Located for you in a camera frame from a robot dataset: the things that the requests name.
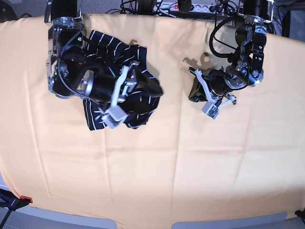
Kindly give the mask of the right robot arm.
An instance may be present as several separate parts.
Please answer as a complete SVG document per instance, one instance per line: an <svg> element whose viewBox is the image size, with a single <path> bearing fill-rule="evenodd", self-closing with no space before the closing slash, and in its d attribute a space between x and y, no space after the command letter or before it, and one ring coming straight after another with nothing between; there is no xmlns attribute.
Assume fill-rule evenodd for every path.
<svg viewBox="0 0 305 229"><path fill-rule="evenodd" d="M162 96L160 84L147 71L146 48L98 31L87 36L77 1L48 1L44 21L51 24L49 91L57 97L78 96L109 105L124 102L136 91Z"/></svg>

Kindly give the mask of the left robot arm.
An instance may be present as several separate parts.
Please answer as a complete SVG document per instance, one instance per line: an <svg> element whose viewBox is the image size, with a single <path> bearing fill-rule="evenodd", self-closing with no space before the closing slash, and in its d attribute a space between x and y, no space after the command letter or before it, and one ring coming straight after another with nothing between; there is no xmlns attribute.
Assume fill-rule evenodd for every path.
<svg viewBox="0 0 305 229"><path fill-rule="evenodd" d="M273 19L272 0L244 0L235 15L214 26L209 38L209 48L218 58L227 59L226 68L199 72L193 80L188 96L192 102L207 102L211 97L219 105L230 93L246 87L256 86L264 78L264 48L267 40L267 25ZM235 32L237 47L232 53L219 53L214 48L216 33L225 24L239 20L240 27Z"/></svg>

